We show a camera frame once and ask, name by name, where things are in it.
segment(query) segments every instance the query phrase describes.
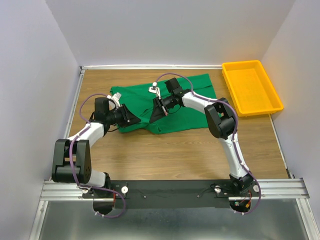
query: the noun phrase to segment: wooden table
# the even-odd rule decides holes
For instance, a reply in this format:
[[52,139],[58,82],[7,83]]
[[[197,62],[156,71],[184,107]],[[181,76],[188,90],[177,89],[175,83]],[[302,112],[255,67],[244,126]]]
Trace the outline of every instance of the wooden table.
[[[172,70],[86,70],[70,136],[85,125],[78,111],[87,96],[109,94],[112,86],[152,83],[167,72]],[[184,76],[208,73],[217,98],[227,98],[233,104],[220,69],[179,69],[174,72]],[[94,97],[83,107],[83,115],[89,118],[93,110]],[[268,115],[241,117],[238,138],[246,164],[258,179],[288,178]],[[112,180],[229,178],[224,150],[207,128],[168,134],[153,134],[145,129],[109,132],[91,148],[91,160],[95,170],[109,173]]]

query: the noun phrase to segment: green towel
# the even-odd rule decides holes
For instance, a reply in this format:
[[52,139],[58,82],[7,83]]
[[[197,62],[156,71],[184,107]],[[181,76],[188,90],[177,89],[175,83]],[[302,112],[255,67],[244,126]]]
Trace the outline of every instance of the green towel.
[[[214,87],[212,86],[208,74],[190,76],[189,80],[193,84],[193,89],[197,94],[216,98]],[[190,83],[184,78],[177,79],[183,89],[190,89]],[[136,129],[147,129],[154,134],[167,134],[172,132],[184,131],[189,129],[207,128],[206,116],[192,108],[181,107],[176,105],[169,110],[169,115],[159,119],[156,122],[149,123],[153,110],[153,99],[156,97],[154,93],[148,92],[152,83],[141,84],[135,86],[113,86],[110,93],[121,93],[120,103],[125,104],[127,108],[138,118],[140,123],[129,127],[120,128],[121,133],[131,132]],[[165,86],[165,80],[159,81],[160,94],[162,98],[169,96]]]

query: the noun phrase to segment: plastic bin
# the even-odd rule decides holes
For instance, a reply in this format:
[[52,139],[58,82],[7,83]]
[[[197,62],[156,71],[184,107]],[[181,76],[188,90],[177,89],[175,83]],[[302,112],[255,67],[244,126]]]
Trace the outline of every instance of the plastic bin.
[[284,109],[259,60],[225,62],[222,74],[239,117],[273,114]]

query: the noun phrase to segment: white backdrop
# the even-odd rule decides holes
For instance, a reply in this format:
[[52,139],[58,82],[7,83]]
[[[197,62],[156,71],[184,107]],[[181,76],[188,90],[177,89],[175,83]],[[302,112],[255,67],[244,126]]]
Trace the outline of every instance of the white backdrop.
[[78,64],[44,0],[0,1],[0,239],[26,240]]
[[261,59],[294,0],[46,0],[81,66]]
[[320,1],[297,0],[262,63],[282,99],[272,116],[288,168],[303,177],[320,224]]

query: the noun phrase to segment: metal frame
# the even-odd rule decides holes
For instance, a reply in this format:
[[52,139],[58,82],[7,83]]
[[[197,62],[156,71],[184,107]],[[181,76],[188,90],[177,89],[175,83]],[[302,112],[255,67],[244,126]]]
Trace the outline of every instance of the metal frame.
[[[309,194],[302,178],[259,179],[262,199],[308,199]],[[56,183],[45,181],[40,201],[93,201],[82,197],[82,190],[75,183]],[[229,197],[229,200],[241,200],[243,197]],[[95,201],[113,201],[113,198],[96,198]]]
[[[69,136],[75,109],[86,70],[103,70],[103,69],[222,69],[221,65],[174,65],[174,64],[161,64],[161,65],[102,65],[102,66],[83,66],[78,80],[76,93],[73,99],[72,110],[68,119],[64,138]],[[276,141],[279,146],[279,150],[284,162],[285,168],[287,164],[280,146],[278,135],[272,120],[271,115],[270,122],[274,131]],[[310,240],[320,239],[319,229],[315,221],[309,204],[309,194],[305,183],[302,178],[294,178],[294,176],[288,170],[288,174],[291,178],[288,179],[260,179],[258,180],[261,186],[262,199],[296,199],[297,205],[303,220],[304,227],[306,229],[308,238]],[[229,200],[238,200],[241,198],[230,197]],[[43,184],[39,205],[36,211],[34,223],[32,226],[29,240],[38,240],[40,237],[41,229],[44,223],[46,210],[49,201],[113,201],[111,198],[104,199],[84,199],[82,198],[82,190],[78,189],[75,184],[67,183],[55,183],[52,181],[45,181]]]

